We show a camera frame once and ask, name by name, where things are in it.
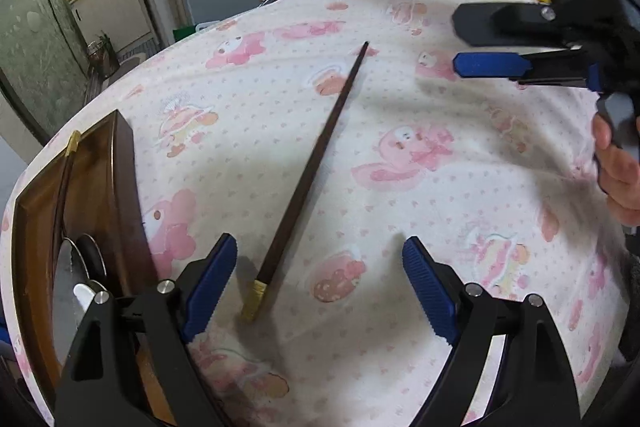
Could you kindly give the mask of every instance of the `wall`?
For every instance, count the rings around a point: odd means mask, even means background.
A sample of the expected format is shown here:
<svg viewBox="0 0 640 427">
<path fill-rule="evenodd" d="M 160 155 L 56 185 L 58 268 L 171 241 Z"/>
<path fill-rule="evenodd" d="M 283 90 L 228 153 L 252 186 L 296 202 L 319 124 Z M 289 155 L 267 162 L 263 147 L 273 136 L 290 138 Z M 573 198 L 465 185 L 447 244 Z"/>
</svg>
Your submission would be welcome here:
<svg viewBox="0 0 640 427">
<path fill-rule="evenodd" d="M 27 163 L 36 157 L 42 145 L 24 126 L 12 107 L 0 94 L 0 137 Z"/>
<path fill-rule="evenodd" d="M 6 202 L 14 190 L 15 182 L 18 176 L 27 168 L 20 156 L 18 156 L 11 147 L 0 137 L 0 209 L 4 212 Z"/>
<path fill-rule="evenodd" d="M 0 69 L 53 136 L 82 107 L 87 82 L 85 44 L 66 0 L 0 0 L 0 35 Z"/>
</svg>

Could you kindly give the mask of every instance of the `pink patterned sheet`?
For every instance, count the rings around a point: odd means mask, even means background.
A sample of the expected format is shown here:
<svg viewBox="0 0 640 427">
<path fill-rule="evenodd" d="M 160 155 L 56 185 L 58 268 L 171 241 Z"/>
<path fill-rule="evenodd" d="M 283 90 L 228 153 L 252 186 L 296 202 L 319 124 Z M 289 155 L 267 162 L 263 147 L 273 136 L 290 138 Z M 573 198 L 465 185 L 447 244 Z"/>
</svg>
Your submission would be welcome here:
<svg viewBox="0 0 640 427">
<path fill-rule="evenodd" d="M 281 0 L 156 55 L 65 125 L 18 181 L 0 237 L 7 322 L 49 423 L 15 317 L 15 198 L 73 129 L 114 108 L 134 131 L 159 274 L 176 277 L 223 232 L 238 239 L 238 267 L 189 346 L 236 425 L 409 425 L 449 352 L 402 271 L 411 235 L 492 295 L 545 298 L 584 410 L 627 310 L 620 229 L 591 163 L 595 97 L 457 77 L 451 59 L 466 47 L 450 16 L 473 1 Z M 244 325 L 242 296 L 365 40 L 284 265 L 259 320 Z M 500 348 L 467 420 L 484 410 Z"/>
</svg>

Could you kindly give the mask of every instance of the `dark wooden chopstick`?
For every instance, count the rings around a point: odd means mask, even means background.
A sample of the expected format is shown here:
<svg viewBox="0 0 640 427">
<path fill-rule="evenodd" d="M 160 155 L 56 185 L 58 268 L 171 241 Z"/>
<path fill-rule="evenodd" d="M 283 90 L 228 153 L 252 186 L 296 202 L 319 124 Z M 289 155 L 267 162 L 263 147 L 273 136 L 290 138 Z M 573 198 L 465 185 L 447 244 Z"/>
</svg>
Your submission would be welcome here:
<svg viewBox="0 0 640 427">
<path fill-rule="evenodd" d="M 280 221 L 276 233 L 273 236 L 273 240 L 271 241 L 271 246 L 267 251 L 264 261 L 262 261 L 260 271 L 254 280 L 251 293 L 247 297 L 244 307 L 242 308 L 241 315 L 245 320 L 254 320 L 255 315 L 260 308 L 262 299 L 264 298 L 264 292 L 267 290 L 267 286 L 270 285 L 271 280 L 273 280 L 273 276 L 278 269 L 284 250 L 291 238 L 296 222 L 300 217 L 306 196 L 314 182 L 316 172 L 318 172 L 318 168 L 322 162 L 322 158 L 324 157 L 324 152 L 329 145 L 329 140 L 331 140 L 335 125 L 337 124 L 342 108 L 347 101 L 347 97 L 349 96 L 351 87 L 353 86 L 353 82 L 358 74 L 358 70 L 364 60 L 368 47 L 369 42 L 365 42 L 360 49 L 358 58 L 356 58 L 356 61 L 351 68 L 347 81 L 344 83 L 344 87 L 340 91 L 340 95 L 338 95 L 338 100 L 336 100 L 334 108 L 331 110 L 331 113 L 329 113 L 329 118 L 326 119 L 324 128 L 316 141 L 316 145 L 311 151 L 311 156 L 309 156 L 309 159 L 306 162 L 302 176 L 300 176 L 298 185 L 293 191 L 293 195 L 287 205 L 287 210 L 285 210 L 284 216 L 282 216 L 282 220 Z"/>
</svg>

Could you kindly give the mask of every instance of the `finger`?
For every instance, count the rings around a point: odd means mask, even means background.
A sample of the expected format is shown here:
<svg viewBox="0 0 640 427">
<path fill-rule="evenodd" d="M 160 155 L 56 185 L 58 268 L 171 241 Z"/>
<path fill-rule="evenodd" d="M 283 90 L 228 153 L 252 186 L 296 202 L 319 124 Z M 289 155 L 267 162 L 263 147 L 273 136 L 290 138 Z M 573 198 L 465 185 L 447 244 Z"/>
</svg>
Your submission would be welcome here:
<svg viewBox="0 0 640 427">
<path fill-rule="evenodd" d="M 621 206 L 612 198 L 607 198 L 607 208 L 617 222 L 628 227 L 637 227 L 640 225 L 640 210 L 631 210 Z"/>
<path fill-rule="evenodd" d="M 596 149 L 606 149 L 611 144 L 611 127 L 599 114 L 591 120 L 591 134 L 596 140 Z"/>
<path fill-rule="evenodd" d="M 600 188 L 609 198 L 630 210 L 640 210 L 640 185 L 630 185 L 613 178 L 607 171 L 601 171 L 598 179 Z"/>
<path fill-rule="evenodd" d="M 616 180 L 635 185 L 640 180 L 640 165 L 631 158 L 631 155 L 615 145 L 609 145 L 606 149 L 596 149 L 596 158 L 600 163 L 601 171 L 604 170 Z"/>
</svg>

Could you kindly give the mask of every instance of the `wooden frame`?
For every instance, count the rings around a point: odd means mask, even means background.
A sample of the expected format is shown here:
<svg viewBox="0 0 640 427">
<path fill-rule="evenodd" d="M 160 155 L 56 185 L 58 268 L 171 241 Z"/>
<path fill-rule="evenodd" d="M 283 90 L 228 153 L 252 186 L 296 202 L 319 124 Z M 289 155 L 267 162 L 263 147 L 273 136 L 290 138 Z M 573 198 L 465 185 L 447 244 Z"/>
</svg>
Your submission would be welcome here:
<svg viewBox="0 0 640 427">
<path fill-rule="evenodd" d="M 12 235 L 14 298 L 24 350 L 50 410 L 61 367 L 52 338 L 51 249 L 64 151 L 22 191 Z M 65 203 L 69 237 L 89 233 L 100 245 L 107 287 L 133 295 L 157 283 L 142 225 L 133 133 L 116 110 L 82 134 Z"/>
</svg>

